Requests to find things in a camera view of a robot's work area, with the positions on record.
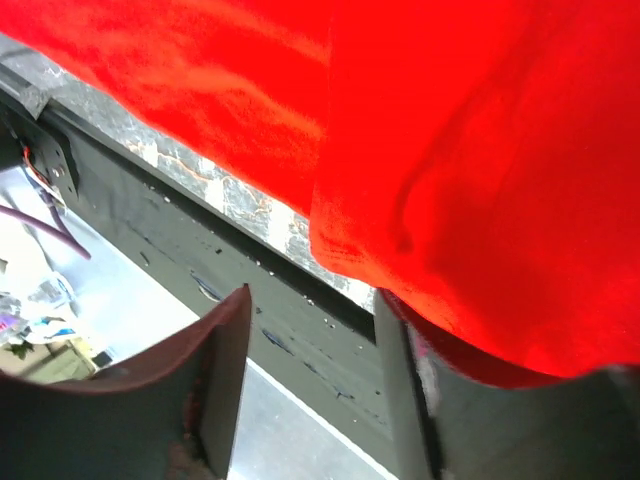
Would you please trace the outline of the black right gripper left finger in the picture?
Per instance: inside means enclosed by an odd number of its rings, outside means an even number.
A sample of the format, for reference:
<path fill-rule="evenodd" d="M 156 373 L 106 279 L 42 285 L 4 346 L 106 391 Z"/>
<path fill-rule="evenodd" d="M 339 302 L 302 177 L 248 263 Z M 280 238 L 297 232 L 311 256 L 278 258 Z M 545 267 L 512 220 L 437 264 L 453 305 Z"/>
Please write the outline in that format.
<path fill-rule="evenodd" d="M 251 316 L 243 285 L 88 379 L 40 384 L 3 374 L 2 478 L 226 478 Z"/>

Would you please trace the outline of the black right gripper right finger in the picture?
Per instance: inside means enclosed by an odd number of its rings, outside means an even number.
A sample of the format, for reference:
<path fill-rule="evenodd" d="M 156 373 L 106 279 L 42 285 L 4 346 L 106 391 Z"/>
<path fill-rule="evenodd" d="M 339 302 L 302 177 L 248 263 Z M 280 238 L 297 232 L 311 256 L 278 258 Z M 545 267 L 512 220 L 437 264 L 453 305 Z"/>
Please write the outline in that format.
<path fill-rule="evenodd" d="M 374 326 L 403 479 L 635 479 L 639 372 L 553 382 L 493 358 L 388 291 Z"/>

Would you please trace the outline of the red t shirt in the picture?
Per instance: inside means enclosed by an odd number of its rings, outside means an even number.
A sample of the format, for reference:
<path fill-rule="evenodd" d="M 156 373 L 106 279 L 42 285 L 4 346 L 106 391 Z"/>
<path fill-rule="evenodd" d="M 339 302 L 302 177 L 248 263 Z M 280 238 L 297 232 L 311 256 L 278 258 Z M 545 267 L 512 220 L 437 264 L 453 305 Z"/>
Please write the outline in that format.
<path fill-rule="evenodd" d="M 5 1 L 1 30 L 309 222 L 459 372 L 639 363 L 635 1 Z"/>

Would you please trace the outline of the crumpled packaging below table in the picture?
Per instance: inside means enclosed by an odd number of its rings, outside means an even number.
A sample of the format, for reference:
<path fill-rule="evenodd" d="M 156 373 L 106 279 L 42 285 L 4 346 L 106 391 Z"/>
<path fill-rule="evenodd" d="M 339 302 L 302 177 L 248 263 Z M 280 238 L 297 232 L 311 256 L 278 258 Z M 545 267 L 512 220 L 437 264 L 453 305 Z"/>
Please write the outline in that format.
<path fill-rule="evenodd" d="M 32 348 L 74 338 L 75 292 L 45 259 L 1 261 L 1 346 Z"/>

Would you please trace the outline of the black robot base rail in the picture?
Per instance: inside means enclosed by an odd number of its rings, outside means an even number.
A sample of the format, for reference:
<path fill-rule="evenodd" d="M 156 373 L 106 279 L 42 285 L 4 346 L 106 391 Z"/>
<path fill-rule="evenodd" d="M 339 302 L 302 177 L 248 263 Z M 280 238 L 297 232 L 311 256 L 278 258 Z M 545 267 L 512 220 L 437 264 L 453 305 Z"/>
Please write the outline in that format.
<path fill-rule="evenodd" d="M 1 72 L 2 118 L 65 203 L 193 311 L 248 284 L 251 359 L 382 463 L 392 458 L 372 315 L 59 104 L 31 115 Z"/>

